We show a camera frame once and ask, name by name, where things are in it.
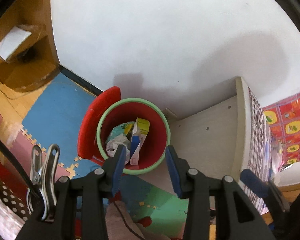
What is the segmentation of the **white plastic bag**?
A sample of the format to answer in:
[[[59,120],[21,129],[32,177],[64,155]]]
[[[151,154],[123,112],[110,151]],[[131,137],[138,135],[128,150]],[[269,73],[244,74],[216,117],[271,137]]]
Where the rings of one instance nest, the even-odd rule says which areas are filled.
[[[131,143],[124,134],[119,134],[113,139],[109,140],[106,144],[106,153],[109,157],[113,157],[119,146],[124,146],[126,149],[125,164],[127,165],[130,161],[130,146]]]

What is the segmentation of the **teal wet wipes pack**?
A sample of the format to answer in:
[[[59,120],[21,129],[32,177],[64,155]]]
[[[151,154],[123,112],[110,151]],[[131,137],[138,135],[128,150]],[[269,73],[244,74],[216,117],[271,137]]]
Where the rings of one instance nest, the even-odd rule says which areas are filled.
[[[127,138],[130,138],[134,124],[135,124],[134,121],[129,121],[129,122],[122,123],[120,125],[115,126],[112,129],[112,131],[110,132],[106,142],[113,140],[115,137],[117,137],[121,134],[126,136]]]

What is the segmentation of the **white green selfie stick box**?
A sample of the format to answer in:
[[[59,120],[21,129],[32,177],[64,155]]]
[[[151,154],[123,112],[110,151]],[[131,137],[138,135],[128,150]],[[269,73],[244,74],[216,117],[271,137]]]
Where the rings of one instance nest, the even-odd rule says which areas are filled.
[[[143,143],[149,133],[150,123],[146,119],[137,118],[134,125],[134,135],[139,137],[140,148],[142,148]]]

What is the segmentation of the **white blue printed box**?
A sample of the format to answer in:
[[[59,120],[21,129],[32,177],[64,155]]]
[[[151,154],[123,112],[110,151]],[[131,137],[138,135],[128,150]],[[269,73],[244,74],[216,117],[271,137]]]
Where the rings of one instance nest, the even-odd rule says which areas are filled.
[[[140,154],[140,141],[137,135],[134,135],[134,127],[132,130],[132,137],[130,142],[130,165],[138,165],[139,163],[139,154]]]

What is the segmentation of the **red green trash bin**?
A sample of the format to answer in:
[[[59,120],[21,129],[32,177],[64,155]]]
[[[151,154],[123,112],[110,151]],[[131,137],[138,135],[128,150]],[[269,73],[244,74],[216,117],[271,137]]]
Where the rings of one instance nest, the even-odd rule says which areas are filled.
[[[101,115],[96,130],[98,150],[104,160],[118,146],[127,150],[125,174],[141,175],[165,159],[171,132],[162,111],[153,103],[129,98],[113,103]]]

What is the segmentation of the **silver spring clamp left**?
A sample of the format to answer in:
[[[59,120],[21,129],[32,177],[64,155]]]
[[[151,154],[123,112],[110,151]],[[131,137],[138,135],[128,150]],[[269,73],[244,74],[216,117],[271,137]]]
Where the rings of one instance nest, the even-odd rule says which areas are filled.
[[[57,205],[54,184],[59,155],[57,144],[49,146],[46,156],[43,156],[38,145],[34,145],[31,152],[30,180],[38,191],[38,197],[34,195],[34,190],[28,189],[26,203],[30,213],[33,213],[35,205],[41,201],[44,208],[41,220],[46,222],[53,221]]]

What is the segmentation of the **patchwork heart bed sheet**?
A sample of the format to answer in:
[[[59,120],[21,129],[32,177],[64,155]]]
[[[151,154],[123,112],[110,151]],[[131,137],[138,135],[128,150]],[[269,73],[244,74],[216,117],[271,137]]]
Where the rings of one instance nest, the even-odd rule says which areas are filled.
[[[275,110],[264,111],[248,88],[248,153],[244,157],[243,169],[251,170],[258,179],[268,182],[273,175],[273,158],[271,151],[275,141],[270,125],[277,123]]]

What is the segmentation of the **colourful foam floor mat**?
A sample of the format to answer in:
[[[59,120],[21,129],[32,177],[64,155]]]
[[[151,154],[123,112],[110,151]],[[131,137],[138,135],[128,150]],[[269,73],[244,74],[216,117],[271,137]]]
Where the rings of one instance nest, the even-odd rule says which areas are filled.
[[[47,86],[19,93],[0,83],[0,140],[11,148],[24,165],[31,151],[24,145],[36,142],[43,149],[58,144],[60,168],[79,178],[98,165],[77,155],[79,128],[94,96],[63,74]],[[149,230],[171,238],[181,238],[188,201],[159,189],[137,176],[121,180],[122,200],[135,220],[151,217]]]

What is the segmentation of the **red floral headboard cloth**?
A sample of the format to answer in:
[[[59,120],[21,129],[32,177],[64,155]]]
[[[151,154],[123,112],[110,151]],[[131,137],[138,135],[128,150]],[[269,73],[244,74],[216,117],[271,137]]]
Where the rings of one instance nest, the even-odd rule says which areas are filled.
[[[300,161],[300,92],[263,108],[274,138],[281,142],[283,161]]]

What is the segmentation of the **wooden desk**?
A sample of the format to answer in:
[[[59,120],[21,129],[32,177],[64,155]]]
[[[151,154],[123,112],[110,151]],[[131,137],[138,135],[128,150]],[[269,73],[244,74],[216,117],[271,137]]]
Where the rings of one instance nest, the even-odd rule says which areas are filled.
[[[30,92],[59,72],[50,0],[0,0],[0,84]]]

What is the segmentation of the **white paper in shelf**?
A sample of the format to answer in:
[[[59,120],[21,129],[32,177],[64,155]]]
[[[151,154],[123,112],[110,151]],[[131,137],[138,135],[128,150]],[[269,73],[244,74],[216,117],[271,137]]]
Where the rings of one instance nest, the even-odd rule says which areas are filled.
[[[30,31],[14,26],[0,41],[0,58],[7,61],[31,34]]]

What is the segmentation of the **white bed frame side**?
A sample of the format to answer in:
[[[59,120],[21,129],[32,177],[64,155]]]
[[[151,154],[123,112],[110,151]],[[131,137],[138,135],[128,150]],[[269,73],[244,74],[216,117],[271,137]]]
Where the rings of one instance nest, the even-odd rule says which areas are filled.
[[[239,181],[248,166],[251,142],[249,87],[236,78],[236,96],[170,124],[171,145],[208,177]]]

